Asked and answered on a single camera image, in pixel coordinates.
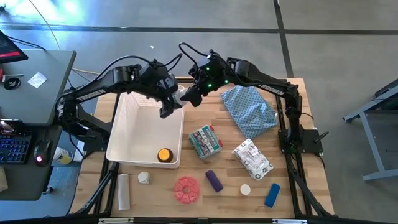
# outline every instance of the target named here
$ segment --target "desk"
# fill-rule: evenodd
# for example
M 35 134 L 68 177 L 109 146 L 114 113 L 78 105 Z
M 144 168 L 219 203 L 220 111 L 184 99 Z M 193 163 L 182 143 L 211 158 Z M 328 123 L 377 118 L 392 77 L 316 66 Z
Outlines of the desk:
M 311 113 L 303 79 L 289 78 L 293 84 L 299 84 L 303 96 L 303 112 Z M 274 169 L 261 181 L 252 179 L 242 164 L 231 154 L 245 137 L 231 119 L 220 94 L 233 85 L 224 86 L 217 92 L 209 93 L 203 103 L 194 108 L 185 106 L 183 144 L 181 163 L 178 169 L 156 169 L 121 165 L 119 173 L 130 175 L 131 209 L 118 211 L 118 190 L 116 187 L 112 217 L 211 217 L 211 218 L 277 218 L 293 217 L 292 199 L 287 177 L 284 155 L 279 151 L 276 126 L 253 141 L 262 153 L 272 162 Z M 265 91 L 260 94 L 276 108 L 275 96 Z M 104 95 L 98 100 L 95 116 L 103 121 L 111 121 L 116 95 Z M 304 128 L 313 128 L 313 121 L 308 116 L 301 117 Z M 211 124 L 223 141 L 223 150 L 214 156 L 200 160 L 193 146 L 188 141 L 188 134 L 203 125 Z M 83 206 L 97 188 L 103 163 L 104 152 L 95 152 L 82 163 L 78 186 L 71 212 Z M 333 213 L 325 171 L 319 158 L 303 154 L 303 164 L 307 185 L 317 200 L 330 213 Z M 205 172 L 214 170 L 224 189 L 216 193 L 206 180 Z M 147 171 L 151 174 L 150 185 L 138 184 L 137 175 Z M 199 199 L 191 205 L 183 205 L 174 199 L 174 183 L 184 175 L 189 175 L 199 182 Z M 281 186 L 274 208 L 264 205 L 265 196 L 273 183 Z M 239 193 L 242 184 L 252 188 L 249 196 Z M 300 208 L 304 210 L 301 191 L 297 191 Z
M 34 147 L 44 138 L 51 140 L 51 160 L 60 135 L 60 126 L 49 126 L 55 116 L 55 100 L 65 88 L 76 52 L 72 50 L 24 50 L 28 60 L 1 65 L 6 74 L 23 73 L 21 86 L 6 90 L 0 86 L 0 114 L 5 119 L 21 119 L 34 132 L 29 159 L 24 165 L 0 165 L 6 171 L 8 189 L 0 192 L 0 200 L 38 200 L 47 187 L 52 167 L 38 167 L 34 162 Z M 38 89 L 27 81 L 37 72 L 47 81 Z

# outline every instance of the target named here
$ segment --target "orange lid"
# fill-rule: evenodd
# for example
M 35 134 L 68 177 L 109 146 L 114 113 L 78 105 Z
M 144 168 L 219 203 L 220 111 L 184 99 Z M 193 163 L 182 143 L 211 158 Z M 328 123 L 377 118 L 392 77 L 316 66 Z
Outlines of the orange lid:
M 163 161 L 166 161 L 167 159 L 170 158 L 170 152 L 167 149 L 161 149 L 157 155 L 158 155 L 159 159 L 161 159 Z

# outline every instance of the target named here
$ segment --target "pink rubber lid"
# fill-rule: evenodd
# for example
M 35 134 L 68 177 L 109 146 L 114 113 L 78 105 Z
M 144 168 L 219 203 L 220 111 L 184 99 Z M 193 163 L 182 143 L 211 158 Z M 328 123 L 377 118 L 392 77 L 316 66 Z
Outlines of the pink rubber lid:
M 199 197 L 198 182 L 192 177 L 181 177 L 174 185 L 174 197 L 179 202 L 189 204 Z

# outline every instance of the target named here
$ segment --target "white cable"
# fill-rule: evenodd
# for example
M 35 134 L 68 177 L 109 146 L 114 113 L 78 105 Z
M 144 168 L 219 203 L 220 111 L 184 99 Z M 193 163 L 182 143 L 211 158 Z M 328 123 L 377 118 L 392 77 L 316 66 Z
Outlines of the white cable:
M 51 30 L 52 36 L 54 37 L 55 42 L 57 43 L 57 47 L 59 50 L 61 50 L 60 48 L 60 44 L 58 43 L 58 40 L 54 34 L 54 31 L 52 30 L 50 24 L 48 24 L 47 20 L 44 18 L 44 16 L 42 15 L 42 13 L 39 11 L 39 9 L 35 6 L 35 4 L 32 2 L 32 0 L 29 0 L 29 2 L 33 5 L 33 7 L 35 7 L 36 11 L 40 14 L 40 16 L 42 17 L 42 19 L 44 20 L 44 22 L 47 24 L 47 26 L 49 27 L 49 29 Z M 72 70 L 76 70 L 78 72 L 84 72 L 84 73 L 89 73 L 89 74 L 94 74 L 94 75 L 99 75 L 98 72 L 92 72 L 92 71 L 87 71 L 87 70 L 82 70 L 82 69 L 78 69 L 78 68 L 72 68 Z

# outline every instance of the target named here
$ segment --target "computer mouse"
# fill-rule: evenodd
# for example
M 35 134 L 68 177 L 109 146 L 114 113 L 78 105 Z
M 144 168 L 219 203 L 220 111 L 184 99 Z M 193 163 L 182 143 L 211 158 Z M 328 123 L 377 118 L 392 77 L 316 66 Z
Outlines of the computer mouse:
M 50 162 L 50 141 L 41 140 L 35 147 L 35 163 L 38 166 L 46 166 Z

